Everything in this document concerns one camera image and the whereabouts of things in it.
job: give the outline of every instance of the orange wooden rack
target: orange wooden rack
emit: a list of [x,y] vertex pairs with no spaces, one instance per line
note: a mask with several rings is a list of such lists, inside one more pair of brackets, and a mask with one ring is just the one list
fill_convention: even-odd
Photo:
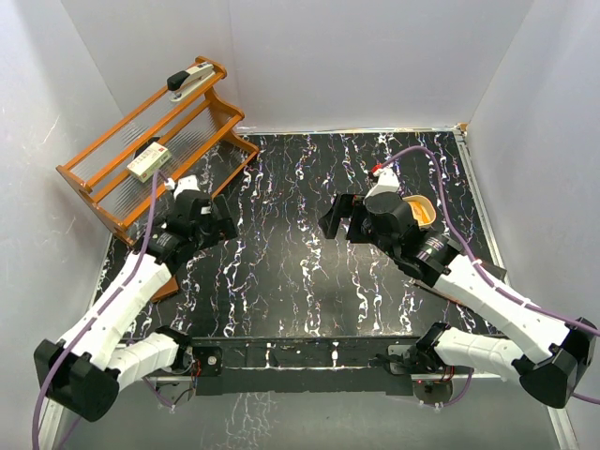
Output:
[[[242,110],[215,92],[215,84],[227,76],[227,71],[221,64],[200,56],[195,64],[204,62],[214,66],[215,74],[179,103],[169,101],[170,92],[165,85],[74,159],[56,167],[102,223],[128,245],[134,243],[128,235],[129,227],[150,205],[151,183],[136,180],[129,174],[127,164],[149,140],[158,138],[158,143],[172,152],[172,158],[161,170],[175,181],[220,141],[238,147],[239,165],[211,192],[213,197],[258,155],[256,145],[233,131],[244,118]],[[161,185],[157,196],[164,192]]]

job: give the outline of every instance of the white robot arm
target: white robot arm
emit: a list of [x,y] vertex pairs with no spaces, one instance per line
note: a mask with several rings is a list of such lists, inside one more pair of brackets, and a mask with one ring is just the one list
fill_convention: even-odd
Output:
[[[58,355],[75,344],[53,377],[47,397],[90,422],[110,409],[120,390],[142,377],[162,368],[185,368],[189,338],[167,326],[125,349],[117,350],[117,345],[153,295],[196,251],[237,235],[224,199],[211,200],[201,193],[195,176],[182,178],[174,197],[173,210],[164,224],[153,228],[146,252],[131,252],[119,275],[81,320],[58,342],[42,341],[34,353],[42,385]],[[135,276],[128,280],[136,265]],[[91,329],[77,340],[91,321]]]
[[[319,224],[325,238],[335,238],[341,218],[350,218],[346,238],[370,243],[389,256],[406,275],[458,299],[493,323],[504,337],[476,336],[435,323],[398,362],[419,363],[432,371],[466,366],[518,381],[533,397],[563,408],[592,361],[595,336],[508,301],[490,288],[461,247],[441,232],[423,230],[398,195],[391,168],[374,168],[375,186],[366,195],[337,195]],[[495,288],[520,296],[492,275]],[[585,319],[578,322],[593,325]]]

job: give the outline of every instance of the white box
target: white box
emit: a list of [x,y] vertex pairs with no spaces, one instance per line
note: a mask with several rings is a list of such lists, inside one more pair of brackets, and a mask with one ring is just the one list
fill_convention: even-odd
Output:
[[127,170],[138,180],[145,183],[169,159],[171,159],[169,149],[158,142],[152,142],[148,145],[148,148],[127,165]]

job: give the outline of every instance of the wire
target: wire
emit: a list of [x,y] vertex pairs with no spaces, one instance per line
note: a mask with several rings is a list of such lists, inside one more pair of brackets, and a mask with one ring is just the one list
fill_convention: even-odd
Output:
[[165,175],[163,171],[157,171],[157,173],[162,181],[164,181],[165,183],[169,183],[169,177]]
[[576,398],[577,400],[587,401],[588,403],[593,403],[594,405],[600,405],[600,398],[582,396],[581,394],[578,394],[577,392],[574,392],[573,394],[571,394],[571,397]]
[[192,368],[192,366],[194,365],[194,360],[192,359],[191,361],[189,361],[189,366],[187,366],[187,368],[185,370],[182,370],[181,372],[171,372],[172,375],[185,375],[186,373],[189,372],[189,370]]
[[[448,378],[446,378],[447,371],[449,368],[450,368],[450,376]],[[450,380],[452,380],[454,378],[455,369],[456,368],[454,366],[446,367],[443,371],[442,378],[438,381],[438,383],[446,383],[446,382],[449,382]]]
[[81,420],[82,420],[82,417],[80,415],[78,415],[77,418],[71,424],[71,426],[68,428],[67,432],[63,436],[63,439],[61,439],[60,442],[58,443],[58,445],[56,446],[56,448],[58,450],[60,450],[61,448],[63,448],[63,446],[67,443],[68,438],[71,437],[71,434],[73,434],[73,431],[75,431],[75,428],[79,425],[79,422]]
[[[143,237],[140,255],[138,256],[138,259],[135,262],[135,265],[133,266],[133,270],[131,271],[131,274],[125,279],[125,281],[123,282],[123,285],[119,286],[112,293],[112,295],[108,298],[106,303],[104,303],[104,305],[102,305],[98,309],[97,316],[92,317],[87,322],[87,325],[85,325],[82,328],[82,330],[77,334],[77,336],[75,336],[75,338],[73,340],[71,340],[71,342],[69,342],[69,344],[66,346],[66,348],[60,353],[58,358],[56,358],[56,361],[54,362],[54,364],[52,364],[52,367],[50,367],[50,370],[48,371],[48,375],[46,376],[44,382],[41,385],[41,388],[39,389],[39,395],[37,396],[36,406],[34,408],[33,423],[31,426],[31,439],[32,439],[32,444],[33,444],[34,450],[39,450],[39,430],[41,429],[40,416],[41,416],[41,409],[42,409],[42,405],[44,402],[44,398],[46,397],[46,394],[48,393],[50,384],[52,383],[54,376],[58,372],[58,369],[61,367],[61,365],[63,364],[65,359],[67,359],[67,356],[71,353],[71,351],[75,348],[75,346],[79,343],[79,341],[82,340],[85,333],[87,333],[92,328],[92,325],[96,322],[96,320],[98,319],[98,316],[100,314],[102,314],[102,312],[104,312],[106,310],[106,308],[114,301],[114,299],[123,291],[123,288],[125,288],[131,282],[131,280],[135,278],[135,276],[138,273],[138,270],[140,269],[140,266],[142,265],[143,255],[145,254],[146,250],[148,249],[148,243],[150,242],[150,236],[152,235],[152,223],[154,221],[154,211],[155,211],[155,206],[157,203],[157,189],[158,189],[158,172],[155,172],[154,175],[152,176],[152,194],[150,197],[150,209],[148,211],[148,223],[146,224],[146,231],[145,231],[145,235]],[[63,439],[65,442],[67,441],[68,437],[70,436],[70,433],[73,432],[73,429],[75,429],[75,427],[72,427],[72,429],[70,429],[68,434],[66,435],[66,438]]]
[[184,392],[182,392],[181,394],[179,394],[179,397],[175,399],[175,401],[172,403],[172,405],[173,406],[177,406],[177,403],[179,403],[179,400],[181,400],[185,394],[187,394],[190,391],[194,391],[194,390],[195,389],[193,387],[190,387],[189,389],[186,389]]
[[[467,257],[473,263],[472,266],[473,266],[474,270],[477,272],[477,274],[479,275],[479,277],[481,277],[481,279],[483,279],[490,288],[497,291],[504,298],[510,300],[513,303],[516,303],[517,305],[523,306],[524,308],[529,309],[534,312],[537,312],[539,314],[543,314],[545,316],[551,317],[552,319],[556,319],[558,321],[575,326],[580,330],[586,331],[597,337],[600,337],[600,330],[598,330],[596,328],[586,325],[585,323],[581,323],[581,322],[577,322],[572,319],[569,319],[568,317],[563,316],[562,314],[557,314],[555,312],[549,311],[542,307],[534,306],[531,303],[528,303],[525,299],[519,298],[500,287],[496,287],[496,283],[494,282],[494,280],[489,277],[488,273],[481,267],[481,265],[479,263],[476,263],[477,259],[475,258],[473,251],[469,247],[469,243],[465,240],[464,237],[462,237],[462,235],[460,234],[460,232],[457,230],[457,228],[452,223],[452,220],[450,219],[450,213],[448,212],[448,204],[446,202],[444,188],[443,188],[442,170],[440,169],[440,164],[438,163],[438,160],[436,159],[435,154],[431,150],[429,150],[428,148],[426,148],[424,146],[413,145],[411,147],[405,148],[404,150],[400,150],[395,155],[391,156],[389,159],[387,159],[382,164],[382,168],[389,166],[392,162],[396,161],[397,159],[407,155],[408,153],[415,152],[415,151],[423,152],[431,159],[431,162],[435,169],[436,177],[438,179],[438,195],[440,196],[440,203],[442,204],[442,212],[446,219],[446,226],[448,227],[450,232],[456,237],[456,239],[459,241],[459,243],[462,245],[462,247],[465,249],[465,253],[467,253]],[[573,394],[572,397],[575,397],[575,398],[583,400],[583,401],[587,401],[589,403],[600,405],[600,399],[597,399],[597,398],[581,396],[581,395],[575,394],[575,393]]]
[[192,378],[192,380],[196,380],[197,381],[198,377],[200,377],[200,374],[203,372],[203,368],[200,365],[200,361],[196,360],[195,363],[196,363],[196,367],[197,367],[196,368],[196,373],[192,373],[191,378]]
[[173,408],[175,406],[174,403],[172,403],[168,398],[162,396],[162,394],[159,393],[158,389],[150,382],[150,380],[148,380],[146,377],[143,377],[142,379],[143,382],[146,383],[146,385],[150,389],[152,389],[152,392],[154,392],[154,394],[157,396],[158,401],[160,401],[160,403],[162,403],[168,408]]
[[456,405],[457,403],[459,403],[462,400],[462,398],[465,397],[465,394],[467,394],[469,387],[471,387],[472,380],[473,380],[473,369],[470,368],[469,375],[467,375],[467,381],[465,382],[465,385],[462,387],[462,391],[460,391],[460,394],[458,394],[456,397],[451,399],[448,403],[444,403],[443,406],[448,407],[448,406]]

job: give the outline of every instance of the table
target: table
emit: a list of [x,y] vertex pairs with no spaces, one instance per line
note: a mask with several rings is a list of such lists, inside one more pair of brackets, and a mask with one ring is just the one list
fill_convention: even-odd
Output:
[[[226,191],[239,237],[198,253],[177,273],[181,291],[148,305],[126,338],[162,324],[193,337],[420,336],[434,322],[474,333],[494,329],[464,307],[411,284],[375,247],[323,239],[317,220],[336,192],[366,192],[377,162],[421,144],[439,157],[450,213],[477,256],[491,261],[453,131],[253,135],[260,149]],[[202,182],[213,182],[207,159]],[[403,196],[437,204],[432,165],[410,154],[395,165]],[[438,208],[434,224],[443,230]],[[113,240],[98,293],[127,248]]]

